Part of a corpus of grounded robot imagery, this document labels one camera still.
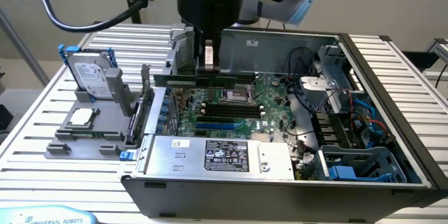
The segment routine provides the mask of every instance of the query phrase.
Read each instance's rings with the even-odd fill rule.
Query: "blue latch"
[[[133,161],[133,152],[121,152],[120,161]]]
[[[68,46],[65,52],[81,52],[81,48],[77,46]]]
[[[390,173],[386,173],[376,178],[356,177],[354,170],[350,166],[334,165],[328,169],[328,171],[329,171],[329,178],[332,180],[340,180],[340,181],[390,182],[392,177]]]

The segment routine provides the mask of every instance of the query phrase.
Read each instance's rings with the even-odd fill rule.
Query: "hard drive label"
[[[110,98],[110,89],[101,67],[92,63],[77,62],[74,68],[85,91],[96,98]]]
[[[204,168],[222,172],[249,172],[246,142],[206,140]]]

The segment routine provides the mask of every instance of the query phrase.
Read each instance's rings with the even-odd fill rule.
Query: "white wall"
[[[117,15],[125,0],[50,0],[57,17],[72,25],[88,25]],[[58,60],[57,45],[76,45],[84,34],[58,30],[45,14],[40,0],[0,0],[0,7],[36,58]],[[0,57],[18,58],[10,42],[0,30]]]
[[[110,18],[126,7],[125,0],[50,1],[60,19],[73,25]],[[38,59],[57,60],[57,44],[80,41],[81,35],[52,26],[40,0],[0,0],[0,6]],[[401,49],[424,50],[434,37],[448,37],[446,16],[446,0],[314,0],[300,29],[389,35]],[[156,24],[177,22],[176,0],[152,3],[142,20]],[[0,57],[18,57],[1,32]]]

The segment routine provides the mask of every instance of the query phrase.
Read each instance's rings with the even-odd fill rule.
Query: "blue pcie slot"
[[[196,129],[210,129],[210,130],[234,130],[236,126],[233,123],[197,123]]]

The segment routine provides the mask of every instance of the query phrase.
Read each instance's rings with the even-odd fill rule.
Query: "motherboard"
[[[261,74],[232,90],[177,90],[177,135],[289,141],[282,131],[292,121],[288,84],[284,77]]]

